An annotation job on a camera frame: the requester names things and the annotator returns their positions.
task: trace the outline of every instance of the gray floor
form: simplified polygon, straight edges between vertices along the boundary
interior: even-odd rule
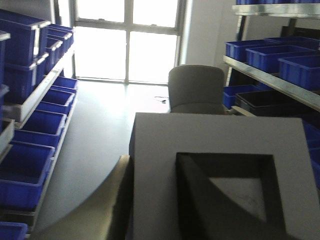
[[[161,100],[167,97],[165,86],[80,81],[35,232],[62,218],[95,190],[119,156],[128,154],[135,113],[166,113],[168,100]]]

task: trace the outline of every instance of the door frame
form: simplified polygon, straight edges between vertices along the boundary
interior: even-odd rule
[[[178,0],[176,19],[174,27],[141,25],[133,23],[134,0],[124,0],[124,22],[113,22],[107,20],[94,20],[79,18],[77,13],[77,0],[70,0],[71,23],[74,27],[87,27],[98,29],[123,30],[126,32],[126,58],[125,58],[125,79],[123,82],[129,84],[129,53],[131,32],[143,32],[152,34],[176,35],[175,66],[180,64],[181,38],[184,30],[186,1]]]

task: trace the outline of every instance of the blue storage box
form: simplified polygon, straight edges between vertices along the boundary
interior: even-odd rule
[[[66,115],[35,110],[22,129],[14,131],[13,140],[57,148]]]
[[[35,88],[42,82],[46,72],[47,59],[49,54],[45,52],[41,57],[36,60],[36,79]]]
[[[237,5],[259,4],[259,0],[236,0]]]
[[[320,3],[320,0],[291,0],[293,4],[312,4]]]
[[[60,36],[60,37],[64,37],[67,34],[67,36],[68,36],[68,39],[67,39],[68,48],[70,48],[71,45],[74,43],[74,31],[73,30],[57,28],[56,26],[51,26],[50,25],[49,26],[49,31],[50,31],[50,34],[55,35],[55,36]]]
[[[304,36],[269,37],[265,38],[265,40],[278,44],[294,45],[313,50],[318,50],[320,44],[320,40]]]
[[[0,221],[1,240],[25,240],[27,231],[25,223]]]
[[[39,202],[55,149],[25,142],[11,144],[0,164],[0,206],[32,211]]]
[[[307,141],[320,140],[320,130],[311,124],[303,123],[305,138]]]
[[[76,94],[78,91],[79,80],[58,76],[51,86],[51,89],[60,90],[68,93]]]
[[[293,45],[247,48],[246,51],[248,64],[269,74],[279,72],[280,58],[316,54],[315,50]]]
[[[75,33],[75,29],[72,28],[72,27],[68,27],[68,26],[62,26],[62,25],[58,25],[58,24],[54,24],[54,23],[51,23],[49,25],[50,28],[54,28],[54,29],[58,29],[58,30],[61,30],[61,31],[65,31],[67,33],[71,33],[71,44],[74,43],[74,33]]]
[[[4,64],[4,84],[10,89],[4,101],[23,104],[34,90],[37,76],[37,63],[21,66],[11,63]]]
[[[45,53],[50,21],[4,9],[0,9],[0,19],[5,19],[17,23],[25,23],[28,25],[33,23],[37,24],[39,31],[36,32],[34,46],[38,48],[38,55],[42,55]]]
[[[36,109],[68,115],[74,98],[74,93],[49,89]]]
[[[316,186],[320,189],[320,147],[309,151]]]
[[[307,90],[320,90],[320,55],[280,58],[279,77]]]
[[[0,30],[11,34],[5,61],[28,66],[45,52],[49,21],[0,9]]]
[[[235,105],[236,94],[261,91],[255,85],[225,86],[223,88],[223,105],[228,109]]]
[[[65,37],[62,36],[55,36],[55,35],[50,35],[48,34],[48,38],[50,39],[54,39],[54,40],[59,40],[62,41],[61,47],[59,48],[59,54],[56,54],[55,59],[58,62],[63,56],[64,54],[68,51],[68,46],[67,46],[67,39]]]
[[[70,32],[57,30],[55,28],[50,28],[49,27],[49,29],[48,29],[48,37],[63,41],[62,49],[63,49],[63,53],[64,54],[68,51],[68,49],[71,46],[72,33],[70,33]]]
[[[291,0],[260,0],[259,4],[290,4]]]
[[[0,85],[4,82],[6,41],[10,38],[10,33],[0,31]]]
[[[245,40],[245,41],[229,41],[225,43],[226,55],[240,62],[247,61],[247,52],[246,52],[247,48],[257,48],[257,47],[266,47],[266,46],[274,46],[274,45],[277,45],[277,43],[263,40],[263,39]]]
[[[60,51],[62,51],[63,42],[61,40],[47,38],[47,48],[46,51],[49,53],[49,57],[46,61],[45,73],[49,73],[53,67],[57,64],[60,59]]]

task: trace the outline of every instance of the chair backrest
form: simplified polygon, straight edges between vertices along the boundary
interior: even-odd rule
[[[126,237],[134,189],[133,160],[119,161],[82,204],[30,240],[123,240]]]
[[[180,65],[168,75],[170,107],[190,103],[223,104],[224,72],[214,66]]]

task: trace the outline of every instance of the shelf rack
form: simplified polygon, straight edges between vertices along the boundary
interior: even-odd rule
[[[296,99],[297,101],[320,112],[320,95],[294,85],[274,75],[261,71],[253,66],[237,61],[231,57],[223,56],[223,61],[231,68],[261,82],[269,87]]]
[[[14,119],[15,128],[20,129],[24,126],[41,99],[45,96],[51,85],[64,69],[66,61],[70,59],[73,54],[74,47],[71,46],[23,104],[4,103],[3,116],[8,119]]]
[[[12,145],[10,141],[14,137],[14,131],[20,129],[28,121],[29,117],[32,115],[42,98],[45,96],[47,91],[50,89],[56,78],[60,75],[64,69],[65,63],[74,55],[74,47],[71,46],[69,50],[63,55],[63,57],[58,61],[54,68],[45,76],[43,81],[39,86],[33,91],[33,93],[28,97],[28,99],[23,104],[13,104],[4,103],[3,106],[3,132],[0,134],[0,162],[6,156]],[[57,145],[56,151],[52,158],[50,172],[48,173],[47,179],[44,182],[42,193],[40,196],[39,203],[33,211],[23,211],[23,210],[11,210],[11,209],[0,209],[0,221],[3,222],[19,222],[25,223],[29,226],[27,238],[30,233],[34,230],[36,221],[44,202],[46,192],[53,174],[56,162],[59,157],[60,150],[62,148],[72,115],[75,110],[75,105],[77,103],[77,94],[74,96],[74,102],[71,110],[67,116],[63,131]]]
[[[320,3],[233,5],[232,11],[240,16],[320,19]]]
[[[39,215],[41,206],[42,206],[42,204],[44,202],[44,198],[46,196],[46,192],[47,192],[47,189],[48,189],[48,186],[49,186],[49,182],[51,180],[51,176],[52,176],[53,171],[55,169],[55,166],[56,166],[56,163],[57,163],[57,160],[58,160],[58,157],[59,157],[60,150],[62,148],[64,139],[65,139],[65,136],[66,136],[66,133],[67,133],[70,121],[71,121],[71,118],[73,116],[73,113],[74,113],[74,110],[75,110],[75,105],[77,103],[77,98],[76,98],[77,95],[74,96],[74,97],[75,97],[74,103],[73,103],[72,108],[70,110],[70,113],[69,113],[69,115],[68,115],[68,117],[66,119],[66,122],[65,122],[65,125],[64,125],[64,128],[63,128],[63,132],[61,134],[61,138],[59,140],[59,143],[58,143],[58,146],[56,148],[55,154],[53,156],[51,169],[50,169],[50,172],[48,173],[47,179],[44,182],[43,190],[42,190],[42,193],[41,193],[41,197],[40,197],[40,200],[39,200],[39,203],[38,203],[36,209],[34,211],[0,209],[0,221],[25,223],[25,224],[27,224],[29,226],[28,234],[30,234],[35,228],[35,225],[36,225],[36,222],[37,222],[37,219],[38,219],[38,215]]]

